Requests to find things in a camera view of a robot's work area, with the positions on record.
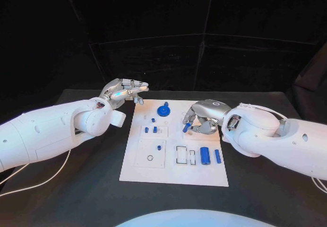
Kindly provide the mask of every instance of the table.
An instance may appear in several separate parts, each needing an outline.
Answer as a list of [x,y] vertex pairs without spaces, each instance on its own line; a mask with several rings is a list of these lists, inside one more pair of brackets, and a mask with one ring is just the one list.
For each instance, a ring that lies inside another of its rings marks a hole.
[[[89,99],[99,90],[64,90],[57,103]],[[143,99],[215,99],[263,105],[286,117],[297,114],[283,93],[148,91]],[[71,150],[66,166],[43,186],[0,197],[1,226],[113,226],[161,210],[202,209],[243,215],[274,226],[325,226],[327,196],[309,177],[250,158],[221,142],[228,187],[120,182],[119,172],[132,119],[133,103],[117,109],[126,114],[122,128],[109,126],[99,137]],[[28,165],[6,181],[1,192],[43,182],[57,171],[66,153]]]

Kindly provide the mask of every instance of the white pegboard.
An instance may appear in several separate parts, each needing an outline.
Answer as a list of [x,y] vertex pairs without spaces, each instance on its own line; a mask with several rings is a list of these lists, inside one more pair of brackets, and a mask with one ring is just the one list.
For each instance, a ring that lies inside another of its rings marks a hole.
[[[168,102],[169,115],[159,117],[156,108],[164,102]],[[119,181],[227,187],[218,132],[211,135],[182,133],[181,119],[194,103],[195,101],[148,99],[143,100],[143,105],[135,105]],[[159,133],[152,133],[153,126]],[[175,163],[176,146],[187,148],[185,164]],[[201,165],[200,147],[208,148],[208,165]],[[218,150],[220,164],[215,163],[214,149]],[[189,164],[189,150],[194,150],[195,165]],[[148,155],[153,155],[151,161],[146,160]]]

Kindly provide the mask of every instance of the robotic hand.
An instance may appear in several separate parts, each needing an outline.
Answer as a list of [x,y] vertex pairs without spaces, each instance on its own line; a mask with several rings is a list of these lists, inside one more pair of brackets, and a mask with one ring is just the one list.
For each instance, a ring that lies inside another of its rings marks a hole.
[[115,79],[99,97],[32,110],[0,125],[0,172],[60,155],[109,124],[120,127],[125,114],[115,109],[125,100],[142,104],[138,92],[146,90],[146,83]]
[[[191,126],[195,115],[201,125]],[[240,103],[231,109],[214,100],[191,105],[182,124],[182,132],[202,134],[214,133],[221,126],[223,141],[238,153],[249,157],[263,155],[279,166],[327,180],[327,125],[287,119],[256,105]]]

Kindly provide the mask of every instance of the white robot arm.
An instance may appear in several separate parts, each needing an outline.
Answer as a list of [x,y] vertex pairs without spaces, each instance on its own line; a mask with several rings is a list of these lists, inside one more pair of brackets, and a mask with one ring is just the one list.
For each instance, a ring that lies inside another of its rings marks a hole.
[[99,136],[109,124],[122,126],[125,114],[116,109],[125,100],[142,104],[138,92],[148,84],[115,79],[99,97],[32,110],[0,125],[0,172],[48,159]]
[[[191,126],[197,115],[200,126]],[[182,132],[211,134],[221,126],[223,141],[249,157],[263,155],[279,166],[327,180],[327,125],[286,119],[270,109],[214,100],[198,101],[182,120]]]

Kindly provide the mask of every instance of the silver robotic hand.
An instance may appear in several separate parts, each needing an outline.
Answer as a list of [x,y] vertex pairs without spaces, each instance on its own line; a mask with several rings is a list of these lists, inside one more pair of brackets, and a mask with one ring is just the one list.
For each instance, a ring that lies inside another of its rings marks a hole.
[[[223,118],[230,109],[231,108],[224,103],[211,99],[197,101],[185,113],[182,120],[185,127],[182,132],[191,130],[207,135],[212,134],[217,130],[217,126],[223,124]],[[191,126],[195,116],[201,125]]]
[[148,91],[148,84],[132,79],[113,79],[100,91],[99,98],[107,101],[112,109],[116,109],[125,100],[133,100],[133,103],[142,105],[142,98],[138,92]]

